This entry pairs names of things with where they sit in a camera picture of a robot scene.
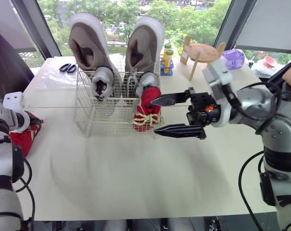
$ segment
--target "green foliage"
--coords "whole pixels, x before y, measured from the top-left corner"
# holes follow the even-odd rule
[[[196,11],[189,5],[180,10],[175,9],[177,2],[175,0],[147,0],[146,2],[151,6],[147,15],[157,18],[164,25],[165,38],[170,39],[180,53],[187,35],[192,37],[191,42],[214,44],[231,0],[216,0],[207,11]],[[38,0],[38,3],[62,55],[73,55],[68,46],[68,21],[73,14],[90,13],[102,22],[104,28],[113,24],[117,27],[116,34],[107,37],[127,42],[137,16],[141,13],[140,0],[123,0],[122,3],[114,0],[71,0],[65,3],[64,7],[67,11],[65,15],[61,15],[61,20],[59,8],[63,2]],[[108,49],[110,53],[125,54],[126,52],[125,47],[108,46]],[[258,60],[270,55],[280,64],[286,64],[291,60],[291,54],[248,50],[244,52],[248,59],[255,56],[254,60]],[[35,52],[30,59],[26,59],[26,62],[38,66],[42,64],[42,60],[39,52]]]
[[[128,42],[128,39],[133,31],[133,25],[136,22],[136,16],[140,12],[139,0],[124,0],[122,4],[116,7],[114,23],[118,26],[123,23],[123,28],[118,28],[117,33],[121,35],[121,40]]]
[[[291,54],[279,53],[279,52],[267,52],[267,51],[252,51],[244,50],[246,58],[249,60],[254,57],[254,61],[263,59],[266,56],[273,57],[279,64],[286,65],[291,60]]]
[[[105,26],[113,22],[117,8],[115,1],[108,0],[72,0],[65,7],[68,9],[66,16],[69,19],[74,13],[90,13],[97,17]]]
[[[174,9],[174,6],[173,2],[168,3],[165,0],[154,0],[151,3],[147,16],[158,19],[164,25],[165,30],[176,30],[176,18],[179,11]]]

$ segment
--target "wooden stool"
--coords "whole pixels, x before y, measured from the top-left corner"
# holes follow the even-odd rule
[[[186,36],[183,44],[183,51],[181,54],[180,61],[187,64],[188,58],[195,61],[192,72],[190,73],[189,81],[192,80],[197,63],[207,63],[208,66],[211,62],[221,57],[222,53],[226,48],[226,44],[222,42],[219,44],[218,49],[211,47],[206,44],[192,43],[190,44],[191,37]]]

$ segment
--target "glass window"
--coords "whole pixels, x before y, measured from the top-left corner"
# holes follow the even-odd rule
[[[23,22],[21,21],[16,9],[14,8],[14,6],[12,4],[11,4],[11,7],[12,7],[15,15],[17,16],[21,26],[23,27],[23,30],[25,31],[26,35],[29,37],[30,42],[32,42],[32,44],[33,44],[33,49],[18,49],[17,52],[20,55],[20,57],[25,61],[25,63],[28,65],[28,67],[31,69],[33,74],[36,74],[39,67],[41,67],[43,65],[45,60],[44,60],[42,54],[37,49],[36,45],[34,44],[32,38],[30,37],[28,31],[24,27]]]
[[[74,13],[86,12],[102,22],[110,53],[126,52],[133,25],[139,17],[157,18],[181,52],[186,35],[193,42],[213,45],[231,0],[38,0],[62,55],[68,46],[68,22]]]
[[[277,71],[291,62],[291,54],[270,51],[243,50],[251,69],[262,81],[271,78]]]

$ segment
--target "orange light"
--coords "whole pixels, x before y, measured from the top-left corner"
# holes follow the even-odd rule
[[[213,111],[214,110],[214,106],[207,106],[206,108],[205,108],[205,111],[206,112],[211,112],[211,111]]]

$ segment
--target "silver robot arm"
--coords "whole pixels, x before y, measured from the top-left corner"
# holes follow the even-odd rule
[[[195,93],[189,88],[183,93],[162,95],[152,101],[152,104],[165,106],[190,98],[189,125],[168,125],[155,132],[175,138],[204,139],[203,128],[209,124],[214,127],[244,124],[254,128],[264,145],[265,172],[260,174],[263,200],[276,207],[280,228],[291,231],[291,93],[289,99],[278,101],[266,88],[235,91],[232,75],[220,60],[214,61],[203,73],[211,95]]]
[[[12,183],[24,172],[22,149],[13,146],[9,131],[22,132],[30,122],[21,92],[6,94],[0,103],[0,231],[24,231],[23,213]]]

